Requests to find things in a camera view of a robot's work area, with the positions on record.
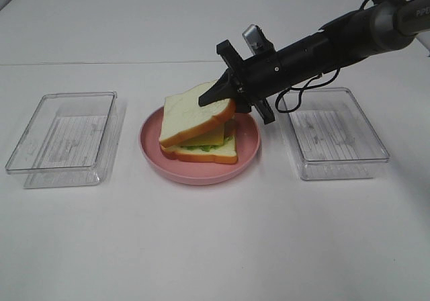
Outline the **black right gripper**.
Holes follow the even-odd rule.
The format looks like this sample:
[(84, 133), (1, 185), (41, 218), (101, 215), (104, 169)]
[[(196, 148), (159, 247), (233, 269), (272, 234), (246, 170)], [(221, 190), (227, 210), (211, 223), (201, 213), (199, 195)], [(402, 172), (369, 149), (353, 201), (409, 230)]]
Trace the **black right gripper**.
[(318, 64), (316, 48), (323, 43), (322, 34), (307, 36), (281, 50), (242, 59), (232, 44), (225, 40), (216, 52), (227, 69), (209, 90), (199, 96), (200, 107), (223, 99), (235, 101), (235, 112), (248, 114), (252, 106), (265, 124), (275, 120), (267, 98), (288, 85), (310, 77)]

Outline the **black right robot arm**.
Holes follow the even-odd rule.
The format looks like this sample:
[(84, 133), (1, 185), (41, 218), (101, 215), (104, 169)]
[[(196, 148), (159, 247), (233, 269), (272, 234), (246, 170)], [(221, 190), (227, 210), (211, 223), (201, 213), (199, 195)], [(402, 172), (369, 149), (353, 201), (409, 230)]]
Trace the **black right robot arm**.
[(267, 97), (282, 96), (296, 84), (339, 72), (369, 56), (403, 49), (417, 34), (429, 30), (429, 0), (366, 1), (372, 1), (373, 6), (362, 5), (281, 50), (276, 50), (256, 25), (243, 32), (253, 53), (248, 59), (242, 59), (228, 40), (219, 43), (216, 52), (227, 69), (199, 97), (199, 106), (233, 99), (236, 112), (256, 108), (268, 124), (275, 116)]

